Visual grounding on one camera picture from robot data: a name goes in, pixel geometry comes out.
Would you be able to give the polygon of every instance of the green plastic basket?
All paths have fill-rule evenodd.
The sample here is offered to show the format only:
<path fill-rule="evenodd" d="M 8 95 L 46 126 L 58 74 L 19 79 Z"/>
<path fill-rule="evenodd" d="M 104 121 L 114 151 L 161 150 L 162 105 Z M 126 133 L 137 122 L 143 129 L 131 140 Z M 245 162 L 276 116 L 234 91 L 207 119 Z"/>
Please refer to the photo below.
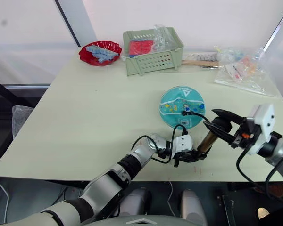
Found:
<path fill-rule="evenodd" d="M 183 57 L 183 43 L 179 39 L 173 27 L 167 27 L 171 35 L 173 36 L 177 48 L 174 50 L 148 53 L 135 56 L 133 58 L 128 57 L 126 59 L 127 75 L 139 74 L 152 71 L 163 70 L 167 68 L 179 67 Z M 125 54 L 128 55 L 129 44 L 134 39 L 153 40 L 154 30 L 142 30 L 142 31 L 127 31 L 123 34 Z"/>

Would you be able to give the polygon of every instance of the red bowl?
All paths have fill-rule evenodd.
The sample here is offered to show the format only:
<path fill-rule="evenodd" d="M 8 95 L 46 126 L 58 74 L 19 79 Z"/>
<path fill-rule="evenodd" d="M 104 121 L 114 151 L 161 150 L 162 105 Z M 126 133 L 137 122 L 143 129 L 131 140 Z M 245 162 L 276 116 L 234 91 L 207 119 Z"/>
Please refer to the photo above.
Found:
<path fill-rule="evenodd" d="M 95 58 L 91 52 L 88 52 L 86 50 L 87 46 L 98 46 L 101 48 L 109 49 L 113 52 L 118 53 L 118 56 L 115 56 L 112 60 L 106 60 L 103 63 L 100 63 L 97 58 Z M 94 65 L 94 66 L 106 66 L 114 61 L 119 59 L 119 56 L 122 52 L 122 48 L 117 43 L 111 42 L 111 41 L 96 41 L 93 43 L 88 44 L 87 46 L 84 46 L 82 50 L 79 52 L 80 59 L 83 60 L 84 62 Z"/>

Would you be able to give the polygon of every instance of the clear plastic bag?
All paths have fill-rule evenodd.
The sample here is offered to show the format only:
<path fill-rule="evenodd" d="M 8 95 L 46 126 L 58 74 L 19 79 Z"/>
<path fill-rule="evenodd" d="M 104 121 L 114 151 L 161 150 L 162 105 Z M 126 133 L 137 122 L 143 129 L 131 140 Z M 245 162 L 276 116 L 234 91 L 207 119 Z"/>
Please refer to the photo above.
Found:
<path fill-rule="evenodd" d="M 152 52 L 173 50 L 176 48 L 176 42 L 169 30 L 162 24 L 154 25 L 154 43 Z"/>
<path fill-rule="evenodd" d="M 265 67 L 264 51 L 226 48 L 219 50 L 216 83 L 266 96 L 278 96 Z"/>
<path fill-rule="evenodd" d="M 13 131 L 13 139 L 15 139 L 16 135 L 24 125 L 25 121 L 30 116 L 31 112 L 33 111 L 32 107 L 26 107 L 21 105 L 13 106 L 12 108 L 12 131 Z"/>

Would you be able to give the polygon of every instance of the white table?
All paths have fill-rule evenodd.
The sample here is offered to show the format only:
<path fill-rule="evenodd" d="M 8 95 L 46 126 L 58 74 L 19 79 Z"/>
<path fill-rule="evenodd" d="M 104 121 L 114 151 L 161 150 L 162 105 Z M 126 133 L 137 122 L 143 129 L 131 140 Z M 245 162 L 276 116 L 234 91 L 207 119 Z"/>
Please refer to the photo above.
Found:
<path fill-rule="evenodd" d="M 253 105 L 273 103 L 274 130 L 283 135 L 281 96 L 267 97 L 215 84 L 215 75 L 214 70 L 158 71 L 127 77 L 121 60 L 96 67 L 75 54 L 0 159 L 0 177 L 92 180 L 130 152 L 139 136 L 155 132 L 171 138 L 172 129 L 162 121 L 158 105 L 161 96 L 178 85 L 200 92 L 210 120 L 216 116 L 212 108 L 247 116 Z M 203 123 L 189 130 L 194 147 L 207 132 Z M 135 180 L 245 181 L 235 166 L 240 153 L 239 148 L 217 140 L 204 161 L 180 162 L 178 168 L 173 163 L 150 161 Z M 247 155 L 241 168 L 253 180 L 263 181 L 272 167 L 258 155 Z M 282 178 L 275 174 L 272 180 Z"/>

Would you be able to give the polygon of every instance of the teal circular container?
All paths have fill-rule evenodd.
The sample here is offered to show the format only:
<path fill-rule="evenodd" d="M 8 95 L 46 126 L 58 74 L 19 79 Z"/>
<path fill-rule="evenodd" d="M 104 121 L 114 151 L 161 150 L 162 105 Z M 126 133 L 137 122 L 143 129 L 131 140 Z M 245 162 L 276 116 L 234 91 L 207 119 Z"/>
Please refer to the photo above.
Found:
<path fill-rule="evenodd" d="M 172 128 L 177 124 L 182 124 L 190 129 L 201 122 L 201 117 L 196 115 L 183 116 L 183 111 L 193 111 L 205 115 L 206 109 L 199 92 L 188 86 L 176 86 L 162 96 L 159 113 L 164 122 Z"/>

